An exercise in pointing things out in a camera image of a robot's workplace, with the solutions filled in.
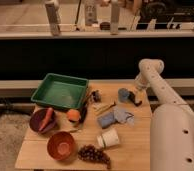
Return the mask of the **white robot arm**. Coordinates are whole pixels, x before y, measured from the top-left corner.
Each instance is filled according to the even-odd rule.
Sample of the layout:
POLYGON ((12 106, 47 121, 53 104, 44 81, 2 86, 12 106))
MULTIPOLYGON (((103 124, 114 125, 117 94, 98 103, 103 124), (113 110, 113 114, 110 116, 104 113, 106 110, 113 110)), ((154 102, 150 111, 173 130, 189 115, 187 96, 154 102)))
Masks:
POLYGON ((150 171, 194 171, 194 110, 163 70, 161 59, 142 59, 134 80, 138 92, 150 86, 160 103, 150 121, 150 171))

